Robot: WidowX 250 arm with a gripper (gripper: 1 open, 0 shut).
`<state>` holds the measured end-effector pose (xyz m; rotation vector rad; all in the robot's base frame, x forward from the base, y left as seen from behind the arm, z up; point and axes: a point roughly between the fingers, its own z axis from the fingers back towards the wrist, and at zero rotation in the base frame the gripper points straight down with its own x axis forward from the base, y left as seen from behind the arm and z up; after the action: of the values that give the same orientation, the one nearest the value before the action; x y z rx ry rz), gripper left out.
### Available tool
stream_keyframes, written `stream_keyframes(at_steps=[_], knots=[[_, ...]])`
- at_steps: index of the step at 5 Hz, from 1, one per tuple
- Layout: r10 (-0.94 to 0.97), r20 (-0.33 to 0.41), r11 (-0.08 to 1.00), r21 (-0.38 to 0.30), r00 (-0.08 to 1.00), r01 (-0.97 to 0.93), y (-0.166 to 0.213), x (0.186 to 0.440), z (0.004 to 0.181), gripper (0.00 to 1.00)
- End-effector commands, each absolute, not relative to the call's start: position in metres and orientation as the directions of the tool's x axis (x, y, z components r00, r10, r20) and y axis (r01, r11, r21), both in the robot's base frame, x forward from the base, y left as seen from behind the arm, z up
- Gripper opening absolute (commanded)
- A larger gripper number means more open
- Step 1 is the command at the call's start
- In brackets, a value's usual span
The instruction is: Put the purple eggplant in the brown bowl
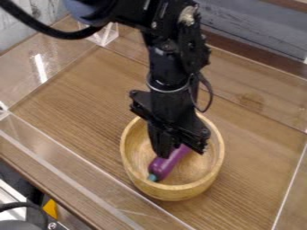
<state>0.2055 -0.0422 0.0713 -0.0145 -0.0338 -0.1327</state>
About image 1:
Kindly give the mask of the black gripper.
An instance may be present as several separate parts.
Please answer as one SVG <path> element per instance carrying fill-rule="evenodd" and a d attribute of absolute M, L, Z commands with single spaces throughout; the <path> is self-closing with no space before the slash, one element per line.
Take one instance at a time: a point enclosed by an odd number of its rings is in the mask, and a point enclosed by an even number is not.
<path fill-rule="evenodd" d="M 206 151 L 211 131 L 197 115 L 198 84 L 179 91 L 132 90 L 131 111 L 149 124 L 149 137 L 157 156 L 170 158 L 177 149 L 189 146 L 201 155 Z"/>

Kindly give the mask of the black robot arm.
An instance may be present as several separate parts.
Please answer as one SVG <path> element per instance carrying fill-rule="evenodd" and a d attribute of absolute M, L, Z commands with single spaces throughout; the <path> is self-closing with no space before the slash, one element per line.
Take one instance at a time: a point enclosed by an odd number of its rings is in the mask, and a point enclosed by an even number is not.
<path fill-rule="evenodd" d="M 131 111 L 149 124 L 155 154 L 167 158 L 187 145 L 206 152 L 211 131 L 198 117 L 198 90 L 211 83 L 202 74 L 211 49 L 202 33 L 197 0 L 64 0 L 66 9 L 86 24 L 79 31 L 60 31 L 40 22 L 14 0 L 0 0 L 0 9 L 35 31 L 62 40 L 82 40 L 111 22 L 139 31 L 149 51 L 147 90 L 130 92 Z"/>

